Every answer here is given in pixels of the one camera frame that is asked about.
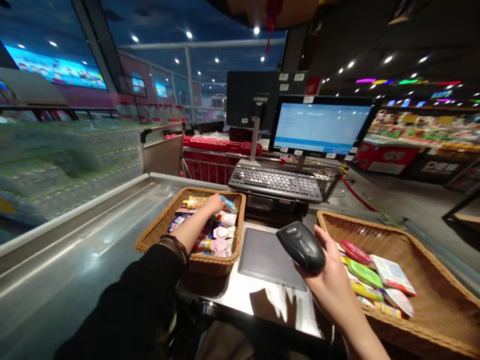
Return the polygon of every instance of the bracelet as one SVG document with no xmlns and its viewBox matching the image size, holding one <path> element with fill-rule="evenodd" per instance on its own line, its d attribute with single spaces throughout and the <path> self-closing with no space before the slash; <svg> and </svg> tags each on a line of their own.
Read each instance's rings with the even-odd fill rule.
<svg viewBox="0 0 480 360">
<path fill-rule="evenodd" d="M 185 269 L 189 268 L 190 257 L 187 254 L 187 249 L 185 249 L 185 246 L 180 241 L 178 241 L 178 239 L 175 236 L 162 235 L 158 243 L 161 245 L 165 245 L 167 248 L 171 249 L 172 251 L 177 253 L 179 256 L 181 256 L 183 258 Z"/>
</svg>

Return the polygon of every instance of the gray mat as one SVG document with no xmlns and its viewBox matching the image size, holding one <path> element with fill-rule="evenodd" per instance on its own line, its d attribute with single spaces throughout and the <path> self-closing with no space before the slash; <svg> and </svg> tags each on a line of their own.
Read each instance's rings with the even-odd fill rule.
<svg viewBox="0 0 480 360">
<path fill-rule="evenodd" d="M 238 272 L 253 278 L 307 291 L 307 285 L 295 270 L 273 232 L 253 228 L 245 230 Z"/>
</svg>

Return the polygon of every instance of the computer monitor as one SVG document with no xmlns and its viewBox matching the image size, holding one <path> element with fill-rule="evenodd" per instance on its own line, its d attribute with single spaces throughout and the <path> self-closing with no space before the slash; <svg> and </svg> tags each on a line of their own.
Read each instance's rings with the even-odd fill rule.
<svg viewBox="0 0 480 360">
<path fill-rule="evenodd" d="M 260 118 L 260 130 L 272 131 L 280 95 L 305 92 L 307 72 L 229 71 L 226 77 L 226 124 L 235 128 L 254 127 L 255 95 L 268 97 Z"/>
<path fill-rule="evenodd" d="M 379 106 L 369 97 L 280 96 L 268 149 L 351 160 Z"/>
</svg>

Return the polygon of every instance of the ceiling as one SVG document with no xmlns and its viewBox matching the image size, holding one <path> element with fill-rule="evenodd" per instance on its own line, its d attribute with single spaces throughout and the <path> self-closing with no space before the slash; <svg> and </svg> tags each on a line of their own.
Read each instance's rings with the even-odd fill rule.
<svg viewBox="0 0 480 360">
<path fill-rule="evenodd" d="M 430 98 L 438 85 L 357 84 L 357 79 L 462 81 L 449 98 L 480 92 L 480 2 L 418 0 L 409 21 L 388 25 L 397 1 L 345 1 L 321 19 L 311 76 L 330 78 L 322 94 Z"/>
<path fill-rule="evenodd" d="M 70 1 L 16 0 L 11 9 L 0 8 L 0 39 L 7 45 L 66 60 L 95 64 Z M 153 43 L 183 43 L 267 39 L 268 32 L 237 22 L 208 4 L 206 0 L 103 0 L 102 6 L 112 38 L 117 46 Z M 186 31 L 193 35 L 188 39 Z M 273 39 L 284 39 L 285 31 L 276 31 Z M 53 47 L 49 41 L 58 46 Z M 230 70 L 274 71 L 282 59 L 284 45 L 202 48 L 191 50 L 193 80 L 199 83 L 226 83 Z M 141 59 L 188 76 L 185 50 L 124 49 Z M 204 92 L 223 92 L 221 85 L 204 86 Z"/>
</svg>

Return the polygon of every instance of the barcode scanner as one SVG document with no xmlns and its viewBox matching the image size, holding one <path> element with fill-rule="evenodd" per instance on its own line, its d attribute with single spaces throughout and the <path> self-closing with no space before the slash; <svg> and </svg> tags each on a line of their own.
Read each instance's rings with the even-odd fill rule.
<svg viewBox="0 0 480 360">
<path fill-rule="evenodd" d="M 325 266 L 325 253 L 317 238 L 300 221 L 276 232 L 280 244 L 303 270 L 319 273 Z"/>
</svg>

